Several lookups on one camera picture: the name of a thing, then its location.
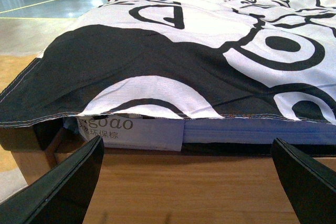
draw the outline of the bed frame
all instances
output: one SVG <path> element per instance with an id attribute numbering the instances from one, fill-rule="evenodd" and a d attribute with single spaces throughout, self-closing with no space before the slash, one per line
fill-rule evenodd
<path id="1" fill-rule="evenodd" d="M 62 120 L 0 129 L 28 184 L 84 144 Z M 336 158 L 318 161 L 336 170 Z M 270 156 L 106 148 L 84 223 L 299 223 Z"/>

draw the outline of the duvet cover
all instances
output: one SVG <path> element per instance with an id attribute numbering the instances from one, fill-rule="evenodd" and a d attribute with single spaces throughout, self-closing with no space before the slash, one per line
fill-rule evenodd
<path id="1" fill-rule="evenodd" d="M 111 0 L 0 95 L 0 127 L 68 116 L 336 125 L 336 0 Z"/>

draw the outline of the white label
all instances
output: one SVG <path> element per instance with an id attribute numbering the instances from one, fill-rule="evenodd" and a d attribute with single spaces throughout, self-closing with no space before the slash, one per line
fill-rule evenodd
<path id="1" fill-rule="evenodd" d="M 80 134 L 89 141 L 102 136 L 105 147 L 181 151 L 184 120 L 132 119 L 110 115 L 105 119 L 78 119 Z"/>

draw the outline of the black and white duvet cover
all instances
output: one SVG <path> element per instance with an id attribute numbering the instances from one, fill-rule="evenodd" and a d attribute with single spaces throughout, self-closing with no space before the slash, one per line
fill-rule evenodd
<path id="1" fill-rule="evenodd" d="M 336 125 L 336 0 L 112 0 L 0 96 L 0 127 L 116 113 Z"/>

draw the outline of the furniture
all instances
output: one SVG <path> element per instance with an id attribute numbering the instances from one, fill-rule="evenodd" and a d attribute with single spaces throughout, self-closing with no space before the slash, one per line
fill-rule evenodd
<path id="1" fill-rule="evenodd" d="M 300 223 L 336 223 L 336 172 L 279 138 L 272 158 Z"/>
<path id="2" fill-rule="evenodd" d="M 0 222 L 82 223 L 104 156 L 101 137 L 0 205 Z"/>
<path id="3" fill-rule="evenodd" d="M 219 143 L 189 136 L 181 152 L 108 150 L 85 221 L 297 223 L 270 145 L 250 148 L 283 133 L 268 134 L 270 125 L 289 124 L 293 141 L 330 150 L 315 154 L 335 169 L 331 2 L 111 0 L 78 18 L 0 94 L 1 145 L 31 183 L 83 144 L 63 118 L 98 120 L 114 137 L 123 124 L 107 124 L 113 114 L 221 120 L 232 127 Z M 242 121 L 248 127 L 238 130 Z M 264 124 L 254 135 L 247 129 L 256 122 Z"/>

